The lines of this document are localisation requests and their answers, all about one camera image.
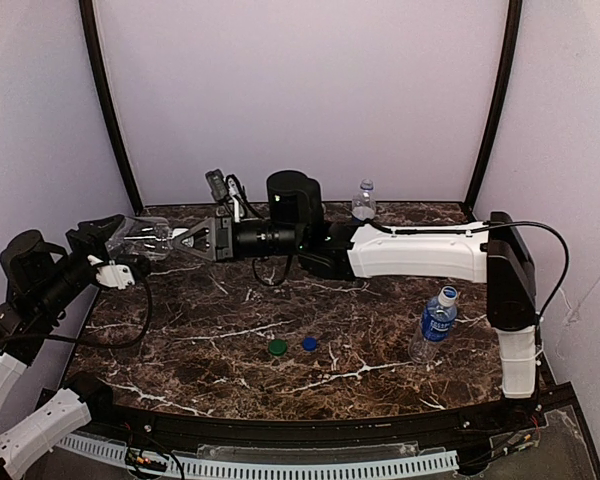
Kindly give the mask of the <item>blue bottle cap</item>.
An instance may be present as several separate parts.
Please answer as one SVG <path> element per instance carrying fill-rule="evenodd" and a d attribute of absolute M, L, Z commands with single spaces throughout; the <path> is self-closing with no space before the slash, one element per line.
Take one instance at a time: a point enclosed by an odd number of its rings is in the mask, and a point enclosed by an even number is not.
<path fill-rule="evenodd" d="M 314 338 L 314 337 L 305 337 L 305 338 L 302 340 L 302 343 L 301 343 L 301 345 L 302 345 L 302 348 L 303 348 L 305 351 L 312 352 L 312 351 L 315 351 L 315 350 L 317 349 L 317 347 L 318 347 L 318 342 L 317 342 L 317 339 L 316 339 L 316 338 Z"/>

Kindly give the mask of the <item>clear bottle blue label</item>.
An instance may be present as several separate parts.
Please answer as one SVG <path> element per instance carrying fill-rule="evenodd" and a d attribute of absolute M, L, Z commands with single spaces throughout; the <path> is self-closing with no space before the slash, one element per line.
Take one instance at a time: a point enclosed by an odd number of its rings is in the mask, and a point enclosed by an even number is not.
<path fill-rule="evenodd" d="M 414 362 L 426 364 L 435 358 L 456 320 L 458 297 L 453 286 L 444 286 L 427 301 L 409 344 L 409 355 Z"/>

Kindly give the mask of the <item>clear Pepsi bottle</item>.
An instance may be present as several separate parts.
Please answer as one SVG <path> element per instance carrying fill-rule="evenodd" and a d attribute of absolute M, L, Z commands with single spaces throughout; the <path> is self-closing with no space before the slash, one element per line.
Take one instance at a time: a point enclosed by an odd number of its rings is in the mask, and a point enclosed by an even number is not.
<path fill-rule="evenodd" d="M 376 216 L 374 183 L 363 179 L 351 201 L 351 215 L 355 221 L 373 220 Z"/>

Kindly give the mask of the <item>clear bottle white cap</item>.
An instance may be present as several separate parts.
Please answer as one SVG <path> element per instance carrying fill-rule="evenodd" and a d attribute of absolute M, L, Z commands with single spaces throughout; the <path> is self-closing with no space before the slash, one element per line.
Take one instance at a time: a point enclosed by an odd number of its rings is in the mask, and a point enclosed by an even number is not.
<path fill-rule="evenodd" d="M 161 261 L 174 249 L 173 239 L 184 232 L 183 228 L 172 228 L 162 217 L 124 217 L 105 246 L 111 258 L 141 255 Z"/>

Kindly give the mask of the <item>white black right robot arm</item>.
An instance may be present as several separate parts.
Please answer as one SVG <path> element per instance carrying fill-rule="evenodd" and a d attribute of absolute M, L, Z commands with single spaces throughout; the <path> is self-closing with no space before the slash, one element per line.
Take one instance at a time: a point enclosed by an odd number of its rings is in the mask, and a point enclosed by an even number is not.
<path fill-rule="evenodd" d="M 503 395 L 535 395 L 544 311 L 536 306 L 534 261 L 518 232 L 523 222 L 498 211 L 486 222 L 439 227 L 331 222 L 324 217 L 319 182 L 294 170 L 267 178 L 268 217 L 243 219 L 240 211 L 249 204 L 242 188 L 229 188 L 218 170 L 206 179 L 215 200 L 234 201 L 235 212 L 176 230 L 175 249 L 213 262 L 296 257 L 305 271 L 330 280 L 407 276 L 484 284 L 487 319 L 499 341 Z"/>

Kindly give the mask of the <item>green bottle cap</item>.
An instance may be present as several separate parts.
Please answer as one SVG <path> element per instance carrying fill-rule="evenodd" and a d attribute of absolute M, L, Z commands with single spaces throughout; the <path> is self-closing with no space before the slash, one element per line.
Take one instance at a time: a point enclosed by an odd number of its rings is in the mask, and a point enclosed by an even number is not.
<path fill-rule="evenodd" d="M 275 338 L 268 344 L 268 352 L 276 357 L 284 355 L 288 350 L 288 344 L 285 340 Z"/>

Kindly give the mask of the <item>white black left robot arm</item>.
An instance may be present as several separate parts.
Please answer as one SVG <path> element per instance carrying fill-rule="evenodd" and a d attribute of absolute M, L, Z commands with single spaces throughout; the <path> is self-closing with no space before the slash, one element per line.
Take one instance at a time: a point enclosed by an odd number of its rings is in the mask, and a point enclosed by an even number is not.
<path fill-rule="evenodd" d="M 45 342 L 80 344 L 54 331 L 88 286 L 124 290 L 146 281 L 148 261 L 132 256 L 117 261 L 108 249 L 128 220 L 118 214 L 81 222 L 67 232 L 68 247 L 27 230 L 1 252 L 7 293 L 0 305 L 0 411 Z M 80 372 L 71 377 L 41 408 L 0 435 L 0 479 L 22 478 L 68 434 L 112 420 L 112 402 L 112 389 L 95 376 Z"/>

